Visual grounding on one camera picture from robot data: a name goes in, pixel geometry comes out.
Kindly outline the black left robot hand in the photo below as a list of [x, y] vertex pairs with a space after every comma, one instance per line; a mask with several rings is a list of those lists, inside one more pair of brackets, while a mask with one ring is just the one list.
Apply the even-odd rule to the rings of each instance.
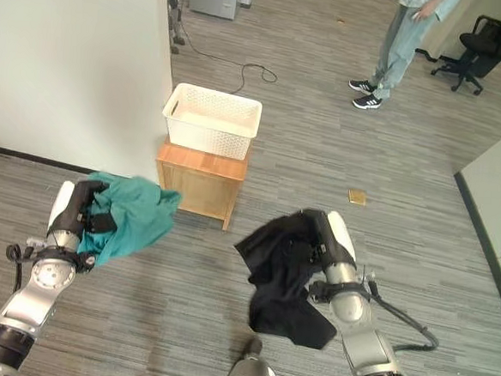
[[90, 210], [95, 194], [100, 194], [109, 188], [103, 181], [83, 180], [72, 185], [72, 192], [65, 203], [64, 209], [50, 219], [47, 234], [64, 231], [73, 234], [78, 240], [88, 233], [110, 233], [117, 229], [117, 223], [111, 212], [93, 213]]

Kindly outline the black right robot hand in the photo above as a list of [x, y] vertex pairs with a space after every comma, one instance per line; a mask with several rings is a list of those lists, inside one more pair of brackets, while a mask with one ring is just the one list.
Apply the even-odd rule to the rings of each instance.
[[350, 264], [356, 269], [355, 258], [336, 238], [329, 216], [322, 210], [301, 209], [293, 214], [297, 222], [291, 242], [294, 264], [316, 273], [337, 264]]

